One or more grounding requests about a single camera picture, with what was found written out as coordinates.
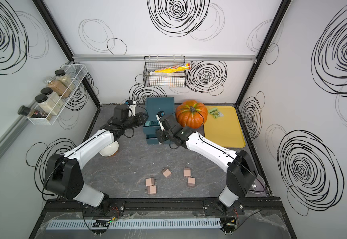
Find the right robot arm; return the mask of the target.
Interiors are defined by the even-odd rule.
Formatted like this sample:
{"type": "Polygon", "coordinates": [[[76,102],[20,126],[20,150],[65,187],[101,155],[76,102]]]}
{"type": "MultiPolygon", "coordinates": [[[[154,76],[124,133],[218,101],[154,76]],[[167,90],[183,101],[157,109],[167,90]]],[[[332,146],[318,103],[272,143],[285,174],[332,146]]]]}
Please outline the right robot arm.
{"type": "Polygon", "coordinates": [[[226,207],[231,207],[238,199],[245,198],[257,181],[259,174],[255,170],[248,152],[234,151],[222,147],[196,130],[182,127],[173,115],[163,111],[156,115],[160,129],[156,131],[158,141],[170,141],[176,147],[194,151],[209,159],[226,173],[226,186],[218,199],[226,207]]]}

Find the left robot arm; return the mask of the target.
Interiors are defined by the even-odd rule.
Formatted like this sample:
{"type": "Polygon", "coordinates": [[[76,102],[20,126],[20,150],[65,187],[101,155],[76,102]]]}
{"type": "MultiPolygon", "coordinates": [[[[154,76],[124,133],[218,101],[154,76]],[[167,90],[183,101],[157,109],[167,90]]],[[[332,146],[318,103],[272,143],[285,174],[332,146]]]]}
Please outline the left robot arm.
{"type": "Polygon", "coordinates": [[[126,130],[144,125],[147,112],[137,113],[136,105],[117,105],[113,116],[89,139],[74,149],[52,155],[46,164],[43,190],[68,200],[101,207],[105,194],[84,182],[81,170],[105,147],[115,143],[126,130]]]}

